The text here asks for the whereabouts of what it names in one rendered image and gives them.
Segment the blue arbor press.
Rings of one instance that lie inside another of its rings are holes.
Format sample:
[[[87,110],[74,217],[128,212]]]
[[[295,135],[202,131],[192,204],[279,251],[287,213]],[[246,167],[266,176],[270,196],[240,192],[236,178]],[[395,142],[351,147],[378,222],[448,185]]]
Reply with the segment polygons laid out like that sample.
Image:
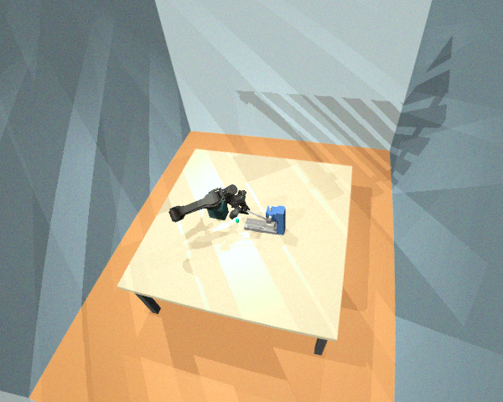
[[[259,219],[246,219],[246,223],[244,225],[244,230],[250,230],[260,233],[267,233],[272,235],[284,235],[286,229],[286,207],[285,206],[267,206],[266,218],[262,217],[259,214],[255,214],[252,211],[248,210],[247,207],[243,207],[243,209],[251,214],[254,214],[264,220]],[[275,223],[274,231],[267,230],[267,224]]]

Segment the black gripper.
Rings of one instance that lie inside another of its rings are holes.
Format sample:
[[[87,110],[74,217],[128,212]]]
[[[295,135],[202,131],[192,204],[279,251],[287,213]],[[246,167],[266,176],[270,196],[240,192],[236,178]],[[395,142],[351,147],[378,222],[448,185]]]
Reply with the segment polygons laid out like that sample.
[[[247,207],[247,209],[248,209],[248,210],[250,210],[250,209],[249,209],[249,207],[248,207],[248,206],[247,206],[247,204],[246,204],[246,200],[245,200],[245,202],[244,202],[244,203],[241,203],[241,204],[238,204],[238,206],[235,206],[235,205],[232,203],[232,201],[231,201],[232,199],[234,199],[234,197],[235,197],[235,195],[233,195],[233,196],[229,197],[229,199],[226,201],[226,204],[229,204],[229,205],[231,205],[231,207],[232,207],[232,208],[234,208],[234,209],[230,212],[229,218],[230,218],[230,219],[234,219],[234,218],[236,218],[236,217],[238,216],[238,214],[249,214],[247,211],[245,211],[245,210],[243,209],[243,207]],[[239,206],[241,206],[241,207],[239,207]]]

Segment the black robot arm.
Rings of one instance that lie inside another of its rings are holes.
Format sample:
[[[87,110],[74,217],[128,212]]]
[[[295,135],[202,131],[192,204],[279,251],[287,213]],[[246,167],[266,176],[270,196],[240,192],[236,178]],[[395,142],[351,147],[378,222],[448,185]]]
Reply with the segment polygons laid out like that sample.
[[[235,195],[236,193],[237,195]],[[172,219],[172,222],[177,223],[183,220],[186,214],[191,214],[201,209],[209,209],[211,211],[213,209],[219,208],[222,202],[227,201],[229,197],[233,195],[235,195],[235,197],[231,201],[235,206],[238,206],[238,204],[245,202],[246,196],[244,194],[245,193],[241,190],[238,190],[237,186],[234,184],[231,184],[223,189],[215,188],[213,190],[210,190],[209,193],[206,194],[202,199],[197,200],[191,204],[172,207],[169,211],[169,215]],[[221,201],[221,199],[223,201]]]

